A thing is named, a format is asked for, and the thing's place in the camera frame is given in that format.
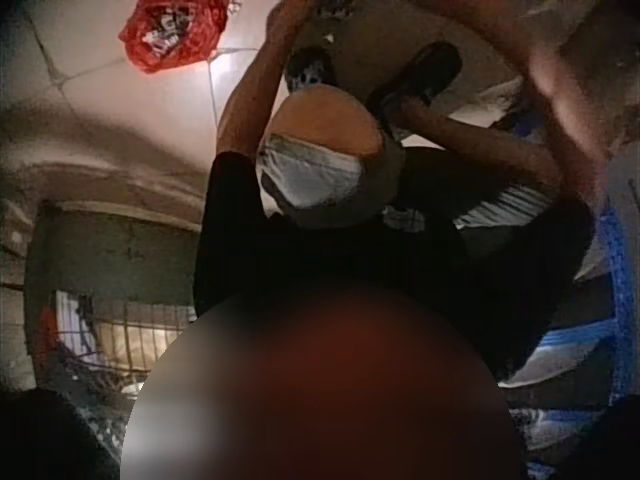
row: sleeve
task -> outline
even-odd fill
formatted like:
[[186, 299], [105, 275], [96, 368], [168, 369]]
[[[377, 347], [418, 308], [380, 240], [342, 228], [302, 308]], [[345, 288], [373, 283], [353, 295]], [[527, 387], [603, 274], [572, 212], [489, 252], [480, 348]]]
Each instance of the sleeve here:
[[253, 163], [238, 153], [218, 155], [209, 177], [195, 265], [198, 317], [257, 281], [267, 227]]
[[561, 197], [503, 249], [463, 275], [469, 338], [503, 380], [526, 363], [571, 286], [595, 234], [589, 207]]

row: plastic bag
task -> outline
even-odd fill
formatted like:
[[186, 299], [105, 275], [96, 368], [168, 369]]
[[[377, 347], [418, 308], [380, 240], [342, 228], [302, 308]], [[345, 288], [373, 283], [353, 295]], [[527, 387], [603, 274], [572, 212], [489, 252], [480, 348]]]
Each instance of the plastic bag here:
[[146, 73], [207, 60], [227, 26], [230, 0], [138, 0], [119, 35]]

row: black shirt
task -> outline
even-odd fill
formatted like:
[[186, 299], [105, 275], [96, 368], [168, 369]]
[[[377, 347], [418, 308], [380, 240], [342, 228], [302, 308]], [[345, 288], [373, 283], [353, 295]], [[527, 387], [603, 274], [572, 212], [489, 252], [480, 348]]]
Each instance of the black shirt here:
[[471, 260], [451, 221], [407, 202], [400, 195], [395, 206], [419, 211], [424, 229], [395, 230], [380, 215], [346, 229], [303, 230], [281, 215], [267, 218], [248, 158], [219, 155], [198, 248], [196, 313], [265, 285], [328, 275], [364, 280], [439, 313], [498, 380], [506, 378], [536, 348], [581, 266], [594, 235], [590, 209], [561, 196], [506, 247]]

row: orange object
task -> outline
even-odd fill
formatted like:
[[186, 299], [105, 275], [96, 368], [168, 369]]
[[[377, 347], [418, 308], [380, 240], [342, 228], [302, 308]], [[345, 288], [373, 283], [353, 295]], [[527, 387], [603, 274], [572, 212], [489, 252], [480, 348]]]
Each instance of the orange object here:
[[58, 322], [55, 312], [45, 307], [42, 309], [36, 333], [34, 364], [41, 375], [46, 374], [49, 354], [58, 347]]
[[230, 0], [138, 0], [119, 35], [146, 73], [207, 60], [227, 26]]

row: wire basket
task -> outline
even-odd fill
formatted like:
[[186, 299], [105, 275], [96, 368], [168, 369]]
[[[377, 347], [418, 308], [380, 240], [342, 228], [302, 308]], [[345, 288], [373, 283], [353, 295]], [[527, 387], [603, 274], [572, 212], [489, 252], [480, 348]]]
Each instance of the wire basket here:
[[52, 295], [51, 306], [42, 328], [49, 335], [44, 360], [40, 355], [46, 387], [75, 407], [120, 462], [140, 389], [169, 345], [195, 321], [195, 311], [60, 291]]

